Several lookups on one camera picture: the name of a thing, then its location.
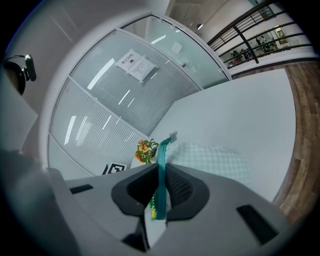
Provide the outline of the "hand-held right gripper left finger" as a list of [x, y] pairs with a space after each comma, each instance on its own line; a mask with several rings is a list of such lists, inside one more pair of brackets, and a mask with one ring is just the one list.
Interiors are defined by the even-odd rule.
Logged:
[[158, 165], [68, 180], [81, 256], [153, 256], [145, 210], [158, 187]]

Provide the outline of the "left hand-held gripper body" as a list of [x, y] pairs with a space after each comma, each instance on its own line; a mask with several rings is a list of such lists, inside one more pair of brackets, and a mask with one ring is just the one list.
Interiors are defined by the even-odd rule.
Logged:
[[112, 162], [105, 166], [102, 172], [102, 175], [113, 174], [113, 173], [124, 171], [126, 169], [127, 169], [127, 166], [125, 164]]

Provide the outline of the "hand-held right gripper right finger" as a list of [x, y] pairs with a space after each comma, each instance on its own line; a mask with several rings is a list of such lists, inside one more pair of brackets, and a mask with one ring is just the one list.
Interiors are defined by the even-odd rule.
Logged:
[[176, 164], [165, 167], [171, 199], [153, 256], [255, 256], [289, 228], [281, 211], [223, 176]]

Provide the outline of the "mint green pencil pouch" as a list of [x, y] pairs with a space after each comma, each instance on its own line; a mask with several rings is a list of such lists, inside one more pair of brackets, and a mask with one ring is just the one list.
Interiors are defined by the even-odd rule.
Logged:
[[156, 163], [159, 167], [159, 186], [149, 207], [152, 220], [163, 220], [167, 210], [167, 189], [165, 186], [166, 164], [184, 166], [206, 173], [235, 180], [251, 187], [251, 171], [245, 156], [224, 146], [200, 146], [176, 142], [173, 132], [157, 147]]

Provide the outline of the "orange flower pot plant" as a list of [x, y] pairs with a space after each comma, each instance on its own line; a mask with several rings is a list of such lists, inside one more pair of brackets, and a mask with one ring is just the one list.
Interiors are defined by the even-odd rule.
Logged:
[[151, 140], [140, 139], [137, 142], [137, 151], [134, 153], [134, 157], [141, 164], [151, 164], [151, 159], [156, 156], [156, 152], [159, 144]]

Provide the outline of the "white paper notice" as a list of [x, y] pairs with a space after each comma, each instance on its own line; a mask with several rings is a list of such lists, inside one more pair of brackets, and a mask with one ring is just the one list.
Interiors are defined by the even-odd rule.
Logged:
[[133, 49], [130, 49], [123, 57], [114, 63], [115, 66], [121, 68], [126, 74], [129, 74], [140, 83], [158, 66], [140, 55]]

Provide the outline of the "black metal railing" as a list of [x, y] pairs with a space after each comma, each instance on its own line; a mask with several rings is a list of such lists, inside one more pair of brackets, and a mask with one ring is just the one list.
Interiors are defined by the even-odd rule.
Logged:
[[310, 39], [278, 0], [264, 0], [209, 41], [227, 69], [288, 60], [319, 59]]

